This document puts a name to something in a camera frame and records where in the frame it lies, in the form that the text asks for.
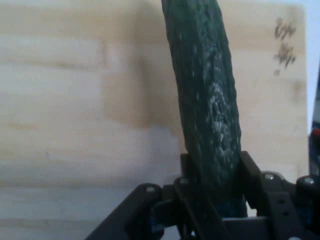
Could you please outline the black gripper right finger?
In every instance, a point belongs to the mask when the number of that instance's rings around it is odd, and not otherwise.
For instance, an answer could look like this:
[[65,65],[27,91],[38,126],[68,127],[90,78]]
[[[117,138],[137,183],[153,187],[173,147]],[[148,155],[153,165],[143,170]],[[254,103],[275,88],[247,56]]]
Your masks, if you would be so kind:
[[240,153],[240,180],[249,206],[266,217],[273,240],[320,238],[320,178],[299,177],[295,183],[280,174],[261,171],[247,151]]

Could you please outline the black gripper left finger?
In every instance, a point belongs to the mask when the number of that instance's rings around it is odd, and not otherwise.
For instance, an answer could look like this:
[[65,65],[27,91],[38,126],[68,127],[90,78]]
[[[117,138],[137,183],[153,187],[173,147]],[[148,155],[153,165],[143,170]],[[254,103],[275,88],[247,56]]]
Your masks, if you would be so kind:
[[172,226],[182,240],[223,239],[222,219],[203,193],[188,153],[181,154],[180,166],[173,184],[138,185],[87,239],[160,240]]

